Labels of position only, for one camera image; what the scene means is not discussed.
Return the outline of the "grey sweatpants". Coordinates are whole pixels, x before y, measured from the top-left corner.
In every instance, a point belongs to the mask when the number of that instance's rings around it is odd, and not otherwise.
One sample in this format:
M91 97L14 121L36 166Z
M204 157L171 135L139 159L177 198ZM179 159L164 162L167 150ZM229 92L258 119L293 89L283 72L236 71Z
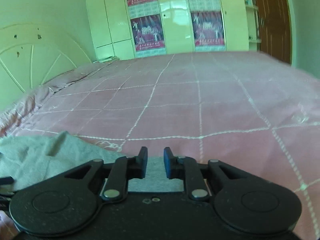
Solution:
M62 132L53 137L22 136L1 138L1 177L12 177L8 191L24 189L93 159L112 163L123 154L108 151ZM183 182L169 180L162 157L149 157L146 177L129 181L133 192L183 191Z

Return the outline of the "pink pillow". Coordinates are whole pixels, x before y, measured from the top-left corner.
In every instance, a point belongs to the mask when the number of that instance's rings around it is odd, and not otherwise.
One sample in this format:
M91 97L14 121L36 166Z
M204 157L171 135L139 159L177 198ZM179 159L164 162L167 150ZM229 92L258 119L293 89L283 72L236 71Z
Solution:
M85 64L68 72L62 73L51 80L44 83L43 87L48 87L52 90L61 90L72 85L75 82L84 80L92 75L96 74L104 67L107 67L113 64L115 61L118 61L117 58L112 59L111 61L105 62L94 62L90 64Z
M40 86L27 92L1 112L1 137L6 137L39 110L54 93L54 86Z

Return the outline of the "pink checked bed sheet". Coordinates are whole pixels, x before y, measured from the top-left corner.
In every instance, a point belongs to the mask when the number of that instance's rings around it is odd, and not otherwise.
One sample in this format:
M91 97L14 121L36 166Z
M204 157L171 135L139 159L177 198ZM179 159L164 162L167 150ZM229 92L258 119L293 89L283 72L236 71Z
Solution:
M62 132L123 155L220 159L296 193L319 239L319 79L263 53L115 61L56 90L6 137Z

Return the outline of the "far pink pillow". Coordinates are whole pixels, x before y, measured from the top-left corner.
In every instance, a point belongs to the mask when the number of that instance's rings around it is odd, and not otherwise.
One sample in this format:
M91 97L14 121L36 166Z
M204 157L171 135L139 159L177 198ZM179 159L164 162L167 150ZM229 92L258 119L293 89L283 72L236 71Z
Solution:
M61 90L72 85L75 82L84 80L92 75L96 74L104 67L107 67L113 64L115 61L118 61L117 58L112 59L111 61L105 62L94 62L90 64L85 64L68 72L62 73L51 80L44 83L43 87L48 87L52 90Z

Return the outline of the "lower right red poster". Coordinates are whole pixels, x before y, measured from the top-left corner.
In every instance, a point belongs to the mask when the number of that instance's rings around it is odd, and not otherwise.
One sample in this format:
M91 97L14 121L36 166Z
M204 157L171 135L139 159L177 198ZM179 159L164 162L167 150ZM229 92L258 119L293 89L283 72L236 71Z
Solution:
M225 46L223 19L220 11L191 13L195 47Z

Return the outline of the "white wooden headboard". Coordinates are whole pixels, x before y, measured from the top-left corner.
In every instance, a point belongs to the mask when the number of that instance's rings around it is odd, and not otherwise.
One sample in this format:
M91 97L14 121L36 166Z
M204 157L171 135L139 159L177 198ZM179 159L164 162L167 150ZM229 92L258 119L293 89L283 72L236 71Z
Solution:
M67 32L42 24L1 29L1 109L25 92L91 60Z

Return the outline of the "lower left red poster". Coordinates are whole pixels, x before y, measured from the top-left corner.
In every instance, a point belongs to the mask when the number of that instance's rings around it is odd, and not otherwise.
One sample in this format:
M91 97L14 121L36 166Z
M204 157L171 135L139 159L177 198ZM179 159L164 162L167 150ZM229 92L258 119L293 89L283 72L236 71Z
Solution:
M131 27L136 52L165 48L160 14L133 18Z

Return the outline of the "white corner shelf unit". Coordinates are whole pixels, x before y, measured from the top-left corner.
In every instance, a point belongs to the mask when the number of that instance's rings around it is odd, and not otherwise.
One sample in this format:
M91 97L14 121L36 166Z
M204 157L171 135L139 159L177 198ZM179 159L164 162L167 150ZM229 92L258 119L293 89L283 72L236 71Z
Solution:
M256 0L244 0L248 24L249 50L260 50L259 9Z

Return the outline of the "white built-in wardrobe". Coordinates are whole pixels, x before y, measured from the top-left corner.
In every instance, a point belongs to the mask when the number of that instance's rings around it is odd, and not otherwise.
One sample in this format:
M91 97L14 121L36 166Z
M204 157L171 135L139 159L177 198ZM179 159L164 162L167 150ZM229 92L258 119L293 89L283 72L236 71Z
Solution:
M96 57L105 61L164 54L249 51L248 24L244 0L156 0L133 6L127 0L86 0ZM220 11L225 46L195 47L191 13ZM131 19L160 14L165 48L136 52Z

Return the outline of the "brown wooden door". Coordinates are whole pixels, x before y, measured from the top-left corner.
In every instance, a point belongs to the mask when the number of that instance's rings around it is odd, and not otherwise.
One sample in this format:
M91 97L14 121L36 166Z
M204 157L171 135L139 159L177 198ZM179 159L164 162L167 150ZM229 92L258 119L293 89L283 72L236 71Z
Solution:
M256 0L259 15L260 50L291 63L292 35L287 0Z

